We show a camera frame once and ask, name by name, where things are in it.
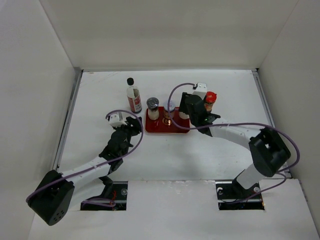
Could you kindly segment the black-cap grinder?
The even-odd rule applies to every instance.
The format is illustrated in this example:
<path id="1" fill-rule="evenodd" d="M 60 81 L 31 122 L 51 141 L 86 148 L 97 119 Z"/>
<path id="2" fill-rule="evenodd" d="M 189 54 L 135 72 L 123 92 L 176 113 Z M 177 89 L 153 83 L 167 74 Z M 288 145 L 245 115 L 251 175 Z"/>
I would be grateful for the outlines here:
<path id="1" fill-rule="evenodd" d="M 189 118 L 189 115 L 186 114 L 186 113 L 184 113 L 183 111 L 179 111 L 179 112 L 178 112 L 178 115 L 179 115 L 179 117 L 180 117 L 181 119 L 183 119 L 183 120 L 186 120 L 186 119 Z"/>

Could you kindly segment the white-lid spice jar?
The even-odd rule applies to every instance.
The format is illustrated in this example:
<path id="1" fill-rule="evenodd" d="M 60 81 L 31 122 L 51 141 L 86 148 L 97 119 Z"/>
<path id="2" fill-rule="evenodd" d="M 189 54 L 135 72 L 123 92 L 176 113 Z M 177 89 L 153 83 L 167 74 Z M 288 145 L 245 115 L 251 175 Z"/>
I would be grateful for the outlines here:
<path id="1" fill-rule="evenodd" d="M 172 124 L 172 119 L 174 118 L 175 114 L 175 103 L 172 101 L 166 101 L 163 105 L 163 119 L 162 122 L 166 126 L 170 126 Z"/>

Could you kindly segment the clear-cap salt grinder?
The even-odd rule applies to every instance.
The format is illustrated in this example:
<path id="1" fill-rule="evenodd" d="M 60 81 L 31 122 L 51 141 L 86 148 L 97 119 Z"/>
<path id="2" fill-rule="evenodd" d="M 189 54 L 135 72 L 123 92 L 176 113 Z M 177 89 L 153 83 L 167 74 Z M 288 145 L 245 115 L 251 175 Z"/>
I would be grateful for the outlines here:
<path id="1" fill-rule="evenodd" d="M 146 101 L 147 115 L 150 120 L 155 121 L 159 118 L 159 100 L 156 97 L 150 97 Z"/>

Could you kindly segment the soy sauce glass bottle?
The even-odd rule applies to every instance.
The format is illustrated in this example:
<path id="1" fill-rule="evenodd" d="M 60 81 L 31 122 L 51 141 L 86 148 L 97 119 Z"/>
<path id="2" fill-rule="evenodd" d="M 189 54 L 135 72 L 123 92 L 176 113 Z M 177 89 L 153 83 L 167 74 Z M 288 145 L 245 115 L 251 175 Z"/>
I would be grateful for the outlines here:
<path id="1" fill-rule="evenodd" d="M 135 82 L 132 77 L 129 77 L 126 81 L 128 84 L 126 95 L 130 106 L 130 110 L 133 113 L 138 114 L 142 111 L 140 91 L 138 87 L 135 86 Z"/>

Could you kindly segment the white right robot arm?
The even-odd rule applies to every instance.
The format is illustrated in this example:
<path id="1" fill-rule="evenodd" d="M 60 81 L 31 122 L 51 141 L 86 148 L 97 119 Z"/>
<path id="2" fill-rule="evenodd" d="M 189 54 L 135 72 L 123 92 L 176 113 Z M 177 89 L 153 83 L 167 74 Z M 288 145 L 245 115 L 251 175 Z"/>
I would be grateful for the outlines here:
<path id="1" fill-rule="evenodd" d="M 196 94 L 182 93 L 180 106 L 198 132 L 241 146 L 250 154 L 251 164 L 232 180 L 230 187 L 238 198 L 245 197 L 260 180 L 273 177 L 291 157 L 279 133 L 269 126 L 250 128 L 229 123 L 207 112 L 204 100 Z"/>

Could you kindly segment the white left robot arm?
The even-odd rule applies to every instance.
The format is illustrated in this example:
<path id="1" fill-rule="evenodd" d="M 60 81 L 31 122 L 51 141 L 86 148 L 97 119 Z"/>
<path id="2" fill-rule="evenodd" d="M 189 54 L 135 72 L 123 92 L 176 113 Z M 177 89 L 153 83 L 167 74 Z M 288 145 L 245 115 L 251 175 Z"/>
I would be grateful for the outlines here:
<path id="1" fill-rule="evenodd" d="M 137 115 L 122 120 L 116 113 L 106 119 L 114 131 L 97 157 L 65 172 L 50 170 L 35 191 L 26 198 L 27 205 L 47 225 L 53 226 L 65 216 L 76 191 L 115 172 L 123 159 L 137 148 L 131 144 L 132 137 L 144 135 L 142 118 Z"/>

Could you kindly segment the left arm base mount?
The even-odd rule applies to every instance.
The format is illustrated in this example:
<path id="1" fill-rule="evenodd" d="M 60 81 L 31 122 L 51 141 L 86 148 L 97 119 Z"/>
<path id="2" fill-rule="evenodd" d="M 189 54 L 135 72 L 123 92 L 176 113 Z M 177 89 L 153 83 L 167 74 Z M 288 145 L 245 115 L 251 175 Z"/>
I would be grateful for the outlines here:
<path id="1" fill-rule="evenodd" d="M 87 203 L 83 201 L 80 204 L 81 211 L 125 211 L 127 209 L 129 187 L 127 181 L 113 181 L 108 176 L 103 176 L 96 182 L 99 187 L 97 194 L 86 199 Z"/>

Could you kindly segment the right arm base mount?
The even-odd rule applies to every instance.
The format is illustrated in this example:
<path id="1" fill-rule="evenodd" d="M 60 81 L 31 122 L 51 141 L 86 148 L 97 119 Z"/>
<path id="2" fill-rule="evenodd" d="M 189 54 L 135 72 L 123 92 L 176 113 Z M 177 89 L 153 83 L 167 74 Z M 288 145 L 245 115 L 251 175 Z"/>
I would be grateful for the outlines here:
<path id="1" fill-rule="evenodd" d="M 215 182 L 218 208 L 220 211 L 264 210 L 264 201 L 259 183 L 249 189 L 234 188 L 231 181 Z"/>

